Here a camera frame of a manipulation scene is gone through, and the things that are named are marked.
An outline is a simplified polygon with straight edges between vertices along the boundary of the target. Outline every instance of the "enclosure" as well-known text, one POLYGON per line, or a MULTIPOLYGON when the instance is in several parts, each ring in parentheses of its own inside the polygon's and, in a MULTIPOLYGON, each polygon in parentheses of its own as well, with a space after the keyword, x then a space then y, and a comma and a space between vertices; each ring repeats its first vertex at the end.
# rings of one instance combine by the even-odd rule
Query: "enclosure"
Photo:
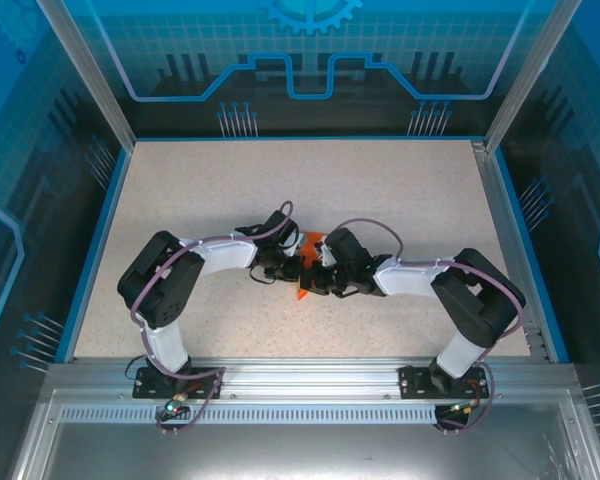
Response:
POLYGON ((0 2, 9 477, 600 479, 600 0, 0 2), (287 199, 303 231, 370 217, 403 258, 476 248, 521 289, 479 428, 403 398, 454 335, 437 299, 231 270, 180 317, 219 396, 163 438, 120 277, 158 231, 287 199))

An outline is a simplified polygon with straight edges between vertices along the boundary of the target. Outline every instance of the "orange object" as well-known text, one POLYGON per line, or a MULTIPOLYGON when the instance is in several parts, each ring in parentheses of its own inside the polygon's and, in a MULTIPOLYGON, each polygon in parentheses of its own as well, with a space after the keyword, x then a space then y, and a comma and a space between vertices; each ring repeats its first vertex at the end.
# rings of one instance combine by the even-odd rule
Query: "orange object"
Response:
MULTIPOLYGON (((300 255, 304 257, 304 268, 311 268, 314 261, 320 260, 318 257, 318 251, 316 250, 316 243, 322 240, 324 233, 320 232, 305 232, 307 241, 304 246, 300 249, 300 255)), ((298 300, 302 300, 309 293, 308 290, 300 288, 300 280, 298 280, 298 300)))

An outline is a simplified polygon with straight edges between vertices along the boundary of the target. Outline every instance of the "speckled tabletop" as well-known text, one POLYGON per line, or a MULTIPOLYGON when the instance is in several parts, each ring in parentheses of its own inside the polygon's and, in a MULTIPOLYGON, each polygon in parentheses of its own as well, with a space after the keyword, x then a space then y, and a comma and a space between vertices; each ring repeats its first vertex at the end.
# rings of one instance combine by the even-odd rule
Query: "speckled tabletop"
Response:
MULTIPOLYGON (((480 250, 504 261, 469 141, 281 140, 141 142, 136 146, 107 239, 77 357, 142 353, 138 329, 116 285, 151 236, 201 238, 260 223, 286 199, 304 230, 329 231, 351 217, 391 225, 404 258, 480 250)), ((371 254, 395 240, 364 224, 351 229, 371 254)), ((244 270, 202 279, 180 317, 192 356, 433 356, 455 327, 437 299, 309 295, 264 286, 244 270)), ((523 333, 493 355, 528 355, 523 333)))

